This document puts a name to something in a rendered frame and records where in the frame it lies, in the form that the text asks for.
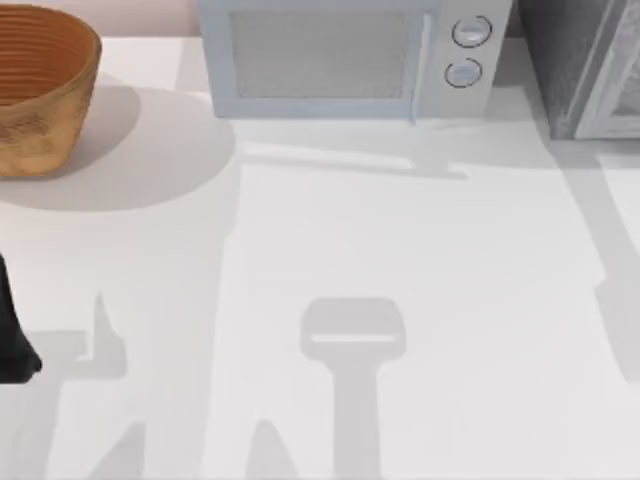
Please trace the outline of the microwave oven door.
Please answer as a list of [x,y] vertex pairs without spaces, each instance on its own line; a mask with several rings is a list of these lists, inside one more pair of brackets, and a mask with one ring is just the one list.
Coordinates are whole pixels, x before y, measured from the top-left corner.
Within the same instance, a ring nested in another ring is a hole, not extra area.
[[433,0],[197,0],[222,118],[410,119]]

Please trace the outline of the round microwave knob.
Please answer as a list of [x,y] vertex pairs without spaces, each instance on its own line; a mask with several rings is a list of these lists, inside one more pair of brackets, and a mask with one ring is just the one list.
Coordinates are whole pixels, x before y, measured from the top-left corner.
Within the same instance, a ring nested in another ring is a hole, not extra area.
[[484,16],[460,19],[452,28],[454,42],[462,48],[476,48],[484,44],[492,34],[492,24]]
[[483,76],[482,65],[473,58],[465,58],[451,63],[444,72],[446,83],[455,89],[469,88],[478,83]]

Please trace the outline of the brown woven basket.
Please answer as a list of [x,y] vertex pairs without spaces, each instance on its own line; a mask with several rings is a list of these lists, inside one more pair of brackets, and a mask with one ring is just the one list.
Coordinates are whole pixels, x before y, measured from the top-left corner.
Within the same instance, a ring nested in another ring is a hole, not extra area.
[[0,3],[0,178],[41,176],[66,164],[101,54],[100,36],[80,18]]

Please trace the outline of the grey cabinet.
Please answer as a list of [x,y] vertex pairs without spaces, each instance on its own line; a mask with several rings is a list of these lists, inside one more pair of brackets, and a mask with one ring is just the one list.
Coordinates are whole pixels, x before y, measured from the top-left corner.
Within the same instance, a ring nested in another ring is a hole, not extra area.
[[640,0],[519,0],[551,136],[640,140]]

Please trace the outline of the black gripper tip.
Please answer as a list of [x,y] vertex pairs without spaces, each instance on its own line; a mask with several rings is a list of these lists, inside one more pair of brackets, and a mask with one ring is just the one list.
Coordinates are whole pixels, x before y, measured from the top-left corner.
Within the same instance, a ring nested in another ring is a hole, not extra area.
[[18,320],[6,263],[0,254],[0,384],[26,384],[42,366]]

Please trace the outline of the pale microwave oven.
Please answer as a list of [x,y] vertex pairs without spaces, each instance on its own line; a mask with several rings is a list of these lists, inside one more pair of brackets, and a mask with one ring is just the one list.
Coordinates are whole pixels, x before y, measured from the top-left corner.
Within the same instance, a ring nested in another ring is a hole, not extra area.
[[[436,12],[431,27],[426,75],[418,119],[471,118],[483,114],[492,90],[513,0],[433,0]],[[492,24],[490,38],[476,48],[462,48],[452,38],[452,28],[463,18],[484,16]],[[451,63],[473,58],[483,67],[482,79],[465,89],[455,89],[444,79]]]

